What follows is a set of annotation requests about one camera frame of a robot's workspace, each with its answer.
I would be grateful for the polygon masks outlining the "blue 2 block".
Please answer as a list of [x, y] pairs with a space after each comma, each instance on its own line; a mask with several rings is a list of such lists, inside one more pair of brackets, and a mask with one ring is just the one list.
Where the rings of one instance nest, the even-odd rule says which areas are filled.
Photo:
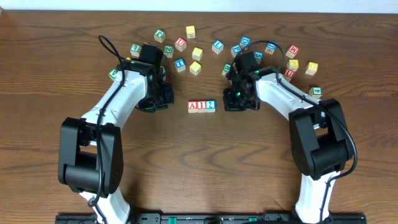
[[206, 112], [214, 113], [216, 111], [216, 101], [215, 100], [206, 100]]

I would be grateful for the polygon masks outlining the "red A block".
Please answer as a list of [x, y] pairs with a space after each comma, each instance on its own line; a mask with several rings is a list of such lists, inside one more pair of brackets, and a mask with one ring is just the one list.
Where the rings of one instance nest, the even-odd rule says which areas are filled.
[[188, 101], [188, 112], [196, 113], [198, 111], [197, 101]]

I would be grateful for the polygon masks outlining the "red I block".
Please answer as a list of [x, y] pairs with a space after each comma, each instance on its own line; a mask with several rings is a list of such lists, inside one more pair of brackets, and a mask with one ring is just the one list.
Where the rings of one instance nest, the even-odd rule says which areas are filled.
[[206, 113], [206, 101], [197, 101], [197, 112]]

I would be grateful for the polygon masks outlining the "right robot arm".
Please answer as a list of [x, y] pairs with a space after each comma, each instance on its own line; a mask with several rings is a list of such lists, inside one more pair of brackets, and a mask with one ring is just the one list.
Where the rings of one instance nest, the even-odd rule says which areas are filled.
[[287, 119], [292, 156], [302, 173], [295, 213], [302, 223], [326, 220], [335, 180], [357, 156], [340, 103], [300, 91], [276, 68], [261, 67], [253, 52], [237, 55], [226, 77], [232, 83], [223, 92], [226, 111], [257, 110], [265, 102]]

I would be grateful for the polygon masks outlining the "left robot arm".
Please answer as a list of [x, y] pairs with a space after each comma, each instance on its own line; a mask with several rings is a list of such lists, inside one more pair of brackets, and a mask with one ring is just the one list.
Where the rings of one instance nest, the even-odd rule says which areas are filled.
[[145, 44], [138, 58], [121, 58], [113, 84], [81, 118], [60, 128], [58, 180], [87, 200], [92, 215], [58, 215], [56, 223], [129, 223], [131, 206], [119, 188], [124, 169], [121, 130], [134, 109], [154, 113], [174, 103], [165, 83], [163, 51]]

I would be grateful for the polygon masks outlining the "green R block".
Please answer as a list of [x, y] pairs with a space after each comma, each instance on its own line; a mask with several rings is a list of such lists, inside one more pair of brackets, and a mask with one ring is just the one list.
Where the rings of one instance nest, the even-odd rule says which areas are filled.
[[230, 73], [231, 65], [229, 63], [224, 64], [222, 69], [222, 75], [227, 76]]

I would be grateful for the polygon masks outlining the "blue T block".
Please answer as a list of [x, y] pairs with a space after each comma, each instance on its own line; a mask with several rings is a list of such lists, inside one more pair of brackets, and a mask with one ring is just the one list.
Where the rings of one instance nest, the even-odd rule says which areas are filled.
[[186, 63], [183, 58], [178, 58], [174, 61], [175, 68], [178, 72], [182, 72], [186, 69]]

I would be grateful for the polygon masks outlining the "yellow S block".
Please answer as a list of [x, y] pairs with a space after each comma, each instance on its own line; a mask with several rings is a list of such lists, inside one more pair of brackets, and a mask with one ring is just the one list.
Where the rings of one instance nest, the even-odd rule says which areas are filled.
[[198, 75], [201, 72], [201, 64], [198, 63], [197, 61], [194, 61], [191, 65], [190, 65], [190, 72], [194, 75]]

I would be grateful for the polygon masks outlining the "green Z block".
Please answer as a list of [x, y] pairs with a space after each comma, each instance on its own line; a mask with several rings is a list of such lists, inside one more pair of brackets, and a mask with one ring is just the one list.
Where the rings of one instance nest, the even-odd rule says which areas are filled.
[[174, 55], [174, 47], [172, 45], [165, 45], [164, 46], [164, 55], [167, 58], [172, 58]]

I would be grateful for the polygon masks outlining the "blue 5 block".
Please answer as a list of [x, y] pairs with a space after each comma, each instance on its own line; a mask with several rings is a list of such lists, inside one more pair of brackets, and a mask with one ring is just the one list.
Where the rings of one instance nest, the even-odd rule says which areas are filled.
[[260, 64], [262, 59], [264, 57], [264, 53], [261, 51], [255, 51], [254, 52], [254, 58], [256, 59], [257, 63]]

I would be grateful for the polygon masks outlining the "blue P block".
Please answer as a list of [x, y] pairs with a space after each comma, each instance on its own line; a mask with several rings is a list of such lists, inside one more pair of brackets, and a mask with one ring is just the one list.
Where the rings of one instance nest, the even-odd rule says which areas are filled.
[[242, 51], [242, 47], [240, 45], [234, 45], [231, 47], [231, 55], [233, 57], [237, 56], [238, 53]]

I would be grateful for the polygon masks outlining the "green 7 block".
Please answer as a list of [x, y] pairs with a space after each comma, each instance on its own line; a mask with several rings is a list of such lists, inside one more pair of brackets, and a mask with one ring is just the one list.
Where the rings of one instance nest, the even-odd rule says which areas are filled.
[[141, 45], [133, 43], [130, 48], [130, 53], [133, 57], [139, 57], [141, 50], [142, 50]]

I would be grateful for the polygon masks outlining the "green V block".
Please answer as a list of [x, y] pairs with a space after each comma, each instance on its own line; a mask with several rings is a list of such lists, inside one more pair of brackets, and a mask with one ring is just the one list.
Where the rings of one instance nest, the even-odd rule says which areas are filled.
[[117, 71], [115, 68], [112, 69], [112, 70], [108, 73], [108, 76], [110, 77], [110, 79], [115, 80], [117, 72], [118, 72], [118, 71]]

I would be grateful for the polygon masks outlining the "red U block left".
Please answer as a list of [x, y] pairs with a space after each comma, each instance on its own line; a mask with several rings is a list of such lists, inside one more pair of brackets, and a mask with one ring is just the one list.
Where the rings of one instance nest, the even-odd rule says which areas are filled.
[[175, 48], [180, 52], [183, 52], [186, 49], [186, 47], [187, 47], [187, 41], [184, 38], [179, 37], [175, 41]]

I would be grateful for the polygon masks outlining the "red u block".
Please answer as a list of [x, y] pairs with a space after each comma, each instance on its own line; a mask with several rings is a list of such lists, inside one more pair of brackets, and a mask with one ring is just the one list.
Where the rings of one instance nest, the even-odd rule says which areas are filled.
[[186, 47], [187, 47], [187, 41], [184, 38], [179, 37], [175, 41], [175, 48], [180, 52], [183, 52], [186, 49]]
[[285, 72], [283, 74], [284, 79], [287, 80], [288, 82], [291, 81], [291, 79], [294, 77], [294, 75], [295, 75], [295, 72], [288, 68], [285, 70]]

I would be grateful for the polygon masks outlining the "yellow C block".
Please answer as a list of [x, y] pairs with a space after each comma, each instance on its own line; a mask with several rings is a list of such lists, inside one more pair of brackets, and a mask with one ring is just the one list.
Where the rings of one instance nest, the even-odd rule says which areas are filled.
[[192, 59], [200, 61], [203, 56], [203, 50], [201, 48], [195, 47], [192, 51]]

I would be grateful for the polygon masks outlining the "blue L block upper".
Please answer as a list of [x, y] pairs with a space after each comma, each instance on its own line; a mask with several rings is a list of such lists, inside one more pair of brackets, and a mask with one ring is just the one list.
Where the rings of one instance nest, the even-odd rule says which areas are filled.
[[220, 40], [215, 40], [212, 44], [212, 51], [214, 53], [219, 54], [223, 51], [224, 49], [224, 43]]

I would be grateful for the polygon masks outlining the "red U block right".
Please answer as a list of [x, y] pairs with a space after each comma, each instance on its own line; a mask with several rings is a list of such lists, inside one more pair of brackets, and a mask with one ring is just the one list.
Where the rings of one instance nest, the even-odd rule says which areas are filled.
[[291, 81], [291, 79], [294, 77], [294, 75], [295, 75], [295, 72], [288, 68], [285, 70], [285, 72], [283, 74], [284, 79], [287, 80], [288, 82]]

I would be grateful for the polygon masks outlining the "blue D block left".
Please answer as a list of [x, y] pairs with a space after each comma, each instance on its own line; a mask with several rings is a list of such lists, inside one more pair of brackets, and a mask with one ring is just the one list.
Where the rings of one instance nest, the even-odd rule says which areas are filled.
[[251, 43], [251, 38], [246, 37], [246, 36], [242, 36], [241, 40], [239, 42], [240, 47], [243, 49], [244, 47], [246, 47], [247, 45], [249, 45]]

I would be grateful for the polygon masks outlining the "blue d block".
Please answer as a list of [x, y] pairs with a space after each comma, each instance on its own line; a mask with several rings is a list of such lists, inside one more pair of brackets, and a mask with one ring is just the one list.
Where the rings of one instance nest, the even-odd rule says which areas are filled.
[[240, 47], [243, 49], [244, 47], [246, 47], [247, 45], [249, 45], [251, 43], [251, 38], [246, 37], [246, 36], [242, 36], [241, 40], [239, 42]]
[[273, 43], [267, 43], [265, 53], [272, 55], [276, 50], [276, 45]]

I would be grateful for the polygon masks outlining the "green J block top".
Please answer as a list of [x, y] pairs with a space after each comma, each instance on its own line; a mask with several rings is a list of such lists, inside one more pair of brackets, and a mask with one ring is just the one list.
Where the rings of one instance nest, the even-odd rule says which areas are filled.
[[165, 40], [165, 38], [166, 38], [166, 33], [165, 33], [164, 30], [162, 30], [162, 29], [157, 29], [157, 30], [154, 32], [154, 39], [155, 39], [156, 41], [162, 43], [162, 42]]

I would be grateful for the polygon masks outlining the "blue D block right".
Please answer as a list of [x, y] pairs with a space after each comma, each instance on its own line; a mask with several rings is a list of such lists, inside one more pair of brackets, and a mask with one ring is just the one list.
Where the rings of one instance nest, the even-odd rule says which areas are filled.
[[276, 45], [273, 43], [267, 43], [265, 53], [272, 55], [276, 50]]

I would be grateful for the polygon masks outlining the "yellow K block right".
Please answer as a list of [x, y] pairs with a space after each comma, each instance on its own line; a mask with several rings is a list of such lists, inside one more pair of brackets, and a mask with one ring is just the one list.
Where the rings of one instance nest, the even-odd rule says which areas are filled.
[[297, 59], [290, 59], [287, 62], [287, 68], [293, 72], [296, 72], [299, 68], [299, 61]]

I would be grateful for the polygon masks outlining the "yellow block top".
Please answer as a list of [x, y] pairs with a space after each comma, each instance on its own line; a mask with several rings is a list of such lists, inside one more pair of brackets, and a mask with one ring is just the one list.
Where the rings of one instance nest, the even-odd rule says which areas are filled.
[[196, 37], [195, 26], [186, 26], [186, 34], [188, 39], [194, 39]]

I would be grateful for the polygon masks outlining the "red M block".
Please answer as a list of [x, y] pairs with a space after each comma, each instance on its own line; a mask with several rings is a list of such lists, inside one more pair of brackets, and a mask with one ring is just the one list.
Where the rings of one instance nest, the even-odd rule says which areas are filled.
[[299, 49], [297, 46], [291, 45], [291, 46], [287, 49], [285, 55], [286, 55], [288, 58], [294, 59], [295, 56], [298, 54], [299, 50], [300, 50], [300, 49]]

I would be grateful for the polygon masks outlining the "green 4 block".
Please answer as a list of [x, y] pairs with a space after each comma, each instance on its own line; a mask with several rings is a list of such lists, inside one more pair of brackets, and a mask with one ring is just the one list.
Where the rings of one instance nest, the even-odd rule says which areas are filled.
[[323, 95], [323, 90], [319, 86], [314, 86], [314, 87], [311, 87], [308, 94], [314, 98], [321, 98]]

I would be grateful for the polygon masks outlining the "yellow G block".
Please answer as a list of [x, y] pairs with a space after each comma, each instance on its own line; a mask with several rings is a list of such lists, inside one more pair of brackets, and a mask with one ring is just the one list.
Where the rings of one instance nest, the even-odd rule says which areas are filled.
[[316, 74], [317, 70], [318, 70], [318, 64], [315, 62], [309, 62], [305, 69], [305, 73], [307, 75], [314, 75]]

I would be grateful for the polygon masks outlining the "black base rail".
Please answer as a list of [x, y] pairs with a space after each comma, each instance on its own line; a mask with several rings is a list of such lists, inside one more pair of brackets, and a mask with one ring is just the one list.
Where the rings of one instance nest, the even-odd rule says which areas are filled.
[[[130, 224], [239, 224], [239, 223], [300, 223], [296, 215], [268, 212], [263, 215], [161, 215], [140, 213], [127, 219]], [[365, 215], [330, 215], [324, 223], [367, 224]]]

